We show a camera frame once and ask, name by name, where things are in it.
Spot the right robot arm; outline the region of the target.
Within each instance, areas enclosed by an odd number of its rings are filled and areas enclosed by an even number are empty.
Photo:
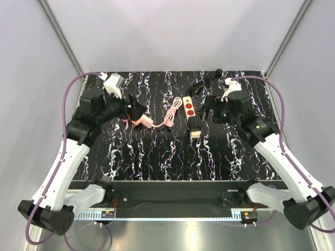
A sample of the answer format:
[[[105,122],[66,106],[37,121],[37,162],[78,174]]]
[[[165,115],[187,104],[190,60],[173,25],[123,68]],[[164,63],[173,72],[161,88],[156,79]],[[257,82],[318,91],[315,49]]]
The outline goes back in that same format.
[[[166,114],[164,125],[171,126],[176,111],[183,107],[191,136],[200,135],[201,119],[214,111],[213,122],[234,126],[239,135],[276,170],[287,186],[287,191],[268,187],[259,181],[249,181],[236,195],[223,197],[231,206],[250,207],[262,204],[285,215],[299,230],[303,230],[329,212],[334,215],[334,187],[325,187],[301,165],[284,145],[281,133],[276,133],[267,118],[255,114],[251,97],[243,90],[228,90],[221,97],[209,95],[199,112],[191,98],[176,97]]]

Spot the pink power strip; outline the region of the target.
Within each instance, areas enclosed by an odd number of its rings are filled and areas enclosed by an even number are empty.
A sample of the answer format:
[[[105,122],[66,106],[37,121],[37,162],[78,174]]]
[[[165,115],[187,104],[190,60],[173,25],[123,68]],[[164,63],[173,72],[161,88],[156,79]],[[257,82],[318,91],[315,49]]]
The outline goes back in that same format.
[[[145,115],[141,117],[140,123],[149,129],[151,129],[154,124],[153,120]]]

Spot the black cube plug adapter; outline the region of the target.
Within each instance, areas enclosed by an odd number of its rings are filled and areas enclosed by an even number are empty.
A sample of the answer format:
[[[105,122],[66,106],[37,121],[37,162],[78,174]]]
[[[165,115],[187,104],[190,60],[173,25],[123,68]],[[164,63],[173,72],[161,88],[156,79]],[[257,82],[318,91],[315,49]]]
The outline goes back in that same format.
[[[203,123],[197,116],[189,117],[187,124],[190,132],[197,132],[202,130]]]

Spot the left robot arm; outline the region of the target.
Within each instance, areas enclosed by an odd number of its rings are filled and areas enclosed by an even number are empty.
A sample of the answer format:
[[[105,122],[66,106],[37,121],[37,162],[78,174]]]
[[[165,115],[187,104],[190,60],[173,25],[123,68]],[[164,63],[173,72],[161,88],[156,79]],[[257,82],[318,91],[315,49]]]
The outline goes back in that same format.
[[[66,197],[83,158],[102,131],[102,125],[114,118],[137,121],[147,111],[132,94],[127,99],[94,87],[80,97],[72,120],[66,125],[60,151],[44,182],[30,200],[18,206],[20,214],[53,234],[64,235],[74,219],[93,205],[109,206],[113,201],[110,182],[94,181],[77,194]]]

